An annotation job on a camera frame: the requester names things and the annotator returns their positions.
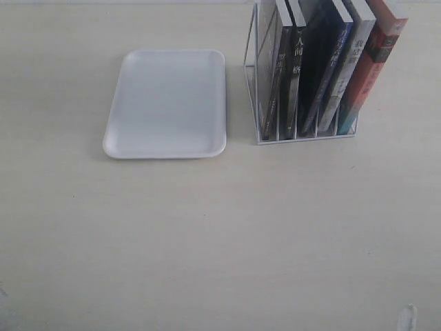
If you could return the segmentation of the dark blue moon book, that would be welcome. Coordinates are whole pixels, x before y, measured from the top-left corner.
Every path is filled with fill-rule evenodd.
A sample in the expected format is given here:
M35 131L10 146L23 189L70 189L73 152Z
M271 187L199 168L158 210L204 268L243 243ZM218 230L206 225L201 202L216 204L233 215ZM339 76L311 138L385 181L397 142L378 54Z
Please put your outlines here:
M300 1L307 21L300 73L298 134L308 132L351 32L353 19L342 1Z

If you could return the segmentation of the dark grey leftmost book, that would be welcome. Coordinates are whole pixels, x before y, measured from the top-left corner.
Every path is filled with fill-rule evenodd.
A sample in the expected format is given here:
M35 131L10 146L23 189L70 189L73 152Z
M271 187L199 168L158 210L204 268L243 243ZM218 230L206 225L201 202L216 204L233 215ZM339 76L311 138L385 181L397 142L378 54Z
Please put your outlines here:
M268 140L286 68L293 22L284 1L261 1L258 7L257 92L260 137Z

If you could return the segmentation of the black spine book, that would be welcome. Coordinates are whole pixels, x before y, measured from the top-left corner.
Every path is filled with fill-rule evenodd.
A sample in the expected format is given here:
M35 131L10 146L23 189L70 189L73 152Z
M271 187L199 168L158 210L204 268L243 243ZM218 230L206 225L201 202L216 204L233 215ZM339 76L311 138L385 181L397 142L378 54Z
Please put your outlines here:
M280 96L280 124L284 139L293 139L296 134L296 115L300 85L300 71L304 50L304 31L307 27L299 1L286 1L293 26L287 46L289 56Z

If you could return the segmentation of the grey white spine book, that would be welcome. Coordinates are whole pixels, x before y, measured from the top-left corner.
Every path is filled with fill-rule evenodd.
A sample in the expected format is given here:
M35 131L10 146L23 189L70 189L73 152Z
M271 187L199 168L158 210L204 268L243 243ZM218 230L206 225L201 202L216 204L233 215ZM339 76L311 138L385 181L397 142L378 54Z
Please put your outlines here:
M351 32L340 53L318 115L318 132L326 132L337 112L340 101L355 70L369 34L376 22L365 0L343 1L353 19Z

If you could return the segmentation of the pink red spine book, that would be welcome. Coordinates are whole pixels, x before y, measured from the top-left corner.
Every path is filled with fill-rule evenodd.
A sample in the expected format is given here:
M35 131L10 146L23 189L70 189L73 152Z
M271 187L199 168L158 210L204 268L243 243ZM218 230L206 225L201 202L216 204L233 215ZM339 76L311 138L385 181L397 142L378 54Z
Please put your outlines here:
M340 102L338 135L350 133L409 18L397 1L368 1L367 4L376 23Z

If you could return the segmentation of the white rectangular tray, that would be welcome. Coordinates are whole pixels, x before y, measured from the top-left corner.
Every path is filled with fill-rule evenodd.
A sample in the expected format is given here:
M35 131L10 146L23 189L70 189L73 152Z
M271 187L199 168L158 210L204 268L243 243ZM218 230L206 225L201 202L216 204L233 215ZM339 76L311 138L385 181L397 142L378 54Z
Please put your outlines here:
M135 50L121 64L103 138L113 159L200 159L227 145L222 52Z

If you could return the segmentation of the white object at table edge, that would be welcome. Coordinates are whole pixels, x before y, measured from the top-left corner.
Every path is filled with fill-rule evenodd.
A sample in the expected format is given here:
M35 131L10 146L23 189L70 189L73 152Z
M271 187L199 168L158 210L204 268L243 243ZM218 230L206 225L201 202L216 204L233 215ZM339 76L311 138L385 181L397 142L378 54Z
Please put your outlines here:
M417 315L418 311L414 304L404 307L398 315L397 331L415 331Z

